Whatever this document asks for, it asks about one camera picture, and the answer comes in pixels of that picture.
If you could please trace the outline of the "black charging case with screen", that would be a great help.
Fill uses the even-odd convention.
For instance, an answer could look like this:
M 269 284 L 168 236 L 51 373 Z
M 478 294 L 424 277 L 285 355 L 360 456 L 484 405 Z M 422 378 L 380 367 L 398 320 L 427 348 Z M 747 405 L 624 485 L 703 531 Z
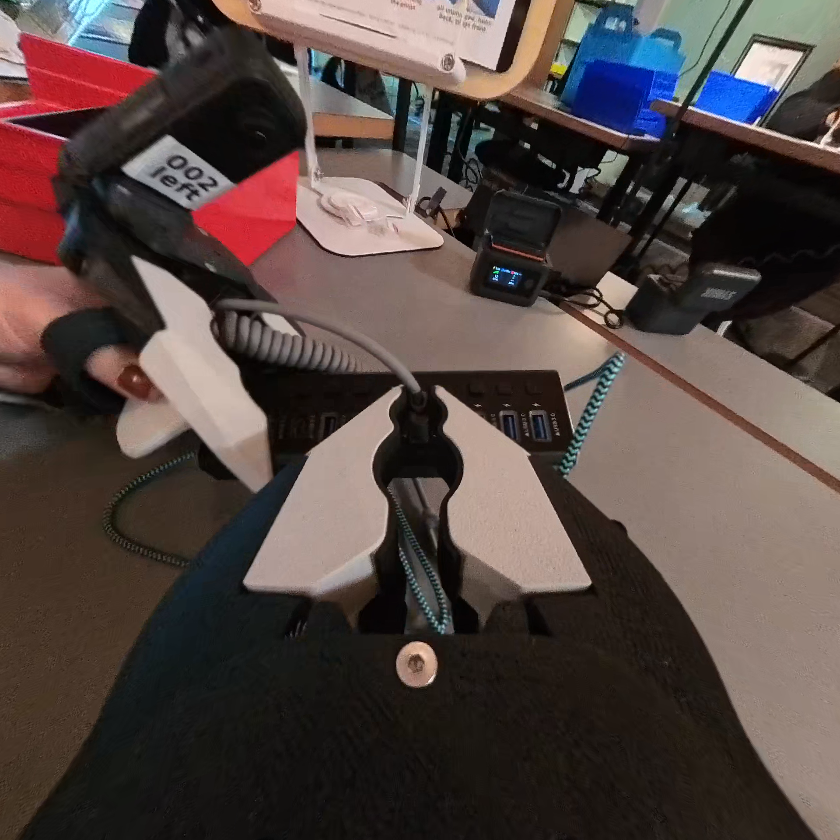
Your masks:
M 513 306 L 532 306 L 549 278 L 549 250 L 562 217 L 556 203 L 498 191 L 487 209 L 469 291 Z

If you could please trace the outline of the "black usb hub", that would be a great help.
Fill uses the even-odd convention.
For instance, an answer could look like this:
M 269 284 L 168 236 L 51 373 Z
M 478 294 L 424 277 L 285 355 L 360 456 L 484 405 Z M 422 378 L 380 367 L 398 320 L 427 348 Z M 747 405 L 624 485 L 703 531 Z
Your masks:
M 428 392 L 435 385 L 524 448 L 529 456 L 558 462 L 571 443 L 573 424 L 556 371 L 434 371 L 415 373 Z M 301 462 L 324 438 L 347 424 L 400 382 L 388 372 L 326 374 L 253 366 L 245 389 L 266 414 L 271 475 Z M 407 401 L 392 415 L 400 437 L 388 438 L 374 458 L 382 486 L 397 478 L 459 475 L 454 451 L 443 436 L 444 408 L 428 409 L 429 439 L 407 438 Z

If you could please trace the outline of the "blue bins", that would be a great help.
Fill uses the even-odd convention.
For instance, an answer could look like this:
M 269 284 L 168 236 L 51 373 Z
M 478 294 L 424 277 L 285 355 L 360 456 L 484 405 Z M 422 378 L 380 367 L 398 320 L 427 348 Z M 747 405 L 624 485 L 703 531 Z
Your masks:
M 566 73 L 560 99 L 564 105 L 572 106 L 585 69 L 597 60 L 679 74 L 686 61 L 681 43 L 680 33 L 673 29 L 641 33 L 633 7 L 609 4 L 585 30 Z

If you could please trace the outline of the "brown-edged table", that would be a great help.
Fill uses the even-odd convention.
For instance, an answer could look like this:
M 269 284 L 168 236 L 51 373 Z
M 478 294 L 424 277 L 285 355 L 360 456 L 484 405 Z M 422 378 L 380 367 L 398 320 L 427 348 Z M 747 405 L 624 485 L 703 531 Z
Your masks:
M 595 140 L 621 154 L 649 153 L 658 144 L 656 138 L 635 136 L 609 129 L 599 123 L 577 118 L 556 105 L 556 97 L 536 87 L 520 85 L 500 98 L 506 105 L 528 116 L 548 121 Z M 690 107 L 681 120 L 691 130 L 711 133 L 745 147 L 751 154 L 769 154 L 798 165 L 806 165 L 832 175 L 839 175 L 838 148 L 821 146 L 761 127 L 725 119 Z

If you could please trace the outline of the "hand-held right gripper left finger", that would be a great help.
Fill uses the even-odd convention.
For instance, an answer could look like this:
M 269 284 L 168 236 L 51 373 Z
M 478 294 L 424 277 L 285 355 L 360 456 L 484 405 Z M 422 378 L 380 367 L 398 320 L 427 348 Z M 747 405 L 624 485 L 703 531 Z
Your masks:
M 245 575 L 248 592 L 304 596 L 346 613 L 374 597 L 374 555 L 389 520 L 374 461 L 403 395 L 394 386 L 310 452 Z

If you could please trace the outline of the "red box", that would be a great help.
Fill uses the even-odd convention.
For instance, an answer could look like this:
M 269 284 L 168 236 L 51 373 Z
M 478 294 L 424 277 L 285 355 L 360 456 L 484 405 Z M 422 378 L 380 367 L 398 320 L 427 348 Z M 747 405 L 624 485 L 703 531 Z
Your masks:
M 77 118 L 117 104 L 154 71 L 35 35 L 18 40 L 31 98 L 2 105 L 1 250 L 58 265 L 64 233 L 52 179 Z M 298 153 L 194 213 L 196 224 L 251 265 L 297 222 Z

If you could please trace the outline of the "framed picture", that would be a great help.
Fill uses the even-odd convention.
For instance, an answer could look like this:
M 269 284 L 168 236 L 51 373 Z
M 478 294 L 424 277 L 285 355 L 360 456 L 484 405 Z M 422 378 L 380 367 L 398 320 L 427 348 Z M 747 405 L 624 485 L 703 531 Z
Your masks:
M 780 97 L 810 57 L 814 46 L 785 38 L 752 35 L 731 74 L 764 85 Z

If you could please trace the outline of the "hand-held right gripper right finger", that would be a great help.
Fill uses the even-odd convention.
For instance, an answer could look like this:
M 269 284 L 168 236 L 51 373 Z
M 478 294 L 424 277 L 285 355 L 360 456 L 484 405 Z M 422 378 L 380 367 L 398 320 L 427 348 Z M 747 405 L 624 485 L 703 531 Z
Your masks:
M 446 502 L 461 597 L 488 616 L 527 596 L 588 590 L 592 579 L 526 451 L 442 386 L 434 390 L 461 465 Z

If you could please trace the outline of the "person's left hand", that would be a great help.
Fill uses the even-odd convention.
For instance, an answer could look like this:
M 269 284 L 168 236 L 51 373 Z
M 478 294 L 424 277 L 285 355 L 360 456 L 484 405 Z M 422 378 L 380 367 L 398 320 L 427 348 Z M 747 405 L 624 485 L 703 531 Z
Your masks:
M 45 393 L 58 371 L 40 342 L 43 331 L 58 318 L 108 305 L 66 268 L 2 263 L 2 391 L 26 396 Z M 127 345 L 96 350 L 85 371 L 93 381 L 122 397 L 147 403 L 162 398 Z

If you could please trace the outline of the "black power adapter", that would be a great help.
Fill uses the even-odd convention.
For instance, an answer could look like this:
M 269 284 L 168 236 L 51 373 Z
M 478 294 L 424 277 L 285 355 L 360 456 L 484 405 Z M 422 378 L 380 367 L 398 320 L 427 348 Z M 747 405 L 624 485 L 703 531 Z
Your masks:
M 627 303 L 623 319 L 637 331 L 687 335 L 705 317 L 729 310 L 761 278 L 755 268 L 720 262 L 699 264 L 679 283 L 661 273 L 649 274 Z

